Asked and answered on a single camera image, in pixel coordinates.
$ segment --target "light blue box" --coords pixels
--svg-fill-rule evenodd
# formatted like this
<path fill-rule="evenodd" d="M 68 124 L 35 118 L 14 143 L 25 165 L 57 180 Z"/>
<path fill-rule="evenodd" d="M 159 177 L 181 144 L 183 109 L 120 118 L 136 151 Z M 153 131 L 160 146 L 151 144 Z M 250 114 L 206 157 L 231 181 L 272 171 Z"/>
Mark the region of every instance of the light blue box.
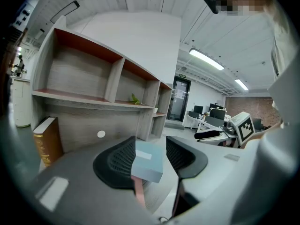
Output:
<path fill-rule="evenodd" d="M 135 142 L 135 160 L 131 174 L 138 178 L 159 183 L 163 175 L 163 150 L 150 142 Z"/>

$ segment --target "brick wall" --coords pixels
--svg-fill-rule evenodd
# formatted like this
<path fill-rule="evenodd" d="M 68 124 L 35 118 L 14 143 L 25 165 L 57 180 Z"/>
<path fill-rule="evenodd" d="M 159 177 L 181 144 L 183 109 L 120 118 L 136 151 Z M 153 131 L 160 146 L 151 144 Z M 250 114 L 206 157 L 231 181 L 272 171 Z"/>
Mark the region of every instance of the brick wall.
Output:
<path fill-rule="evenodd" d="M 280 121 L 278 111 L 272 107 L 271 97 L 226 97 L 227 114 L 235 116 L 247 112 L 251 118 L 261 118 L 264 126 L 273 126 Z"/>

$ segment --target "book spine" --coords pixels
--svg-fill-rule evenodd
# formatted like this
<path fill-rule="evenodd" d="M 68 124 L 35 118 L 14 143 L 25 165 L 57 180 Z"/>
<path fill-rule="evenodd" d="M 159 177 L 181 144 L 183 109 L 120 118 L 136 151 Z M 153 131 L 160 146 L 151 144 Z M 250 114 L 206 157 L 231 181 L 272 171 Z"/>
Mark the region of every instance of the book spine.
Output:
<path fill-rule="evenodd" d="M 51 165 L 50 154 L 44 142 L 43 134 L 33 134 L 34 142 L 46 167 Z"/>

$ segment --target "round white dot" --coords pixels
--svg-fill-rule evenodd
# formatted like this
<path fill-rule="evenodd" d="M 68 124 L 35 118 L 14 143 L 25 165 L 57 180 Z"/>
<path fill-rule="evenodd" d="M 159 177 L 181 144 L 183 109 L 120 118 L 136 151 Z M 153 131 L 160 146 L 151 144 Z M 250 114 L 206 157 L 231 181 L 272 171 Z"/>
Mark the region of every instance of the round white dot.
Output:
<path fill-rule="evenodd" d="M 104 137 L 105 136 L 105 131 L 99 131 L 98 133 L 97 133 L 97 136 L 98 137 Z"/>

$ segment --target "green plant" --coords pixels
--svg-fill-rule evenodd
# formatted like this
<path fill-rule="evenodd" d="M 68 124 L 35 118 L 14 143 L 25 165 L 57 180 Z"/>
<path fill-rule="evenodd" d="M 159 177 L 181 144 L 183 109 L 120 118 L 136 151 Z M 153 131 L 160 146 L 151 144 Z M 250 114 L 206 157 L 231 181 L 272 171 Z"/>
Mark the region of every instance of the green plant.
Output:
<path fill-rule="evenodd" d="M 135 105 L 141 104 L 141 102 L 135 97 L 135 95 L 133 93 L 131 94 L 131 97 L 132 97 L 132 101 L 130 101 L 131 103 L 133 103 Z"/>

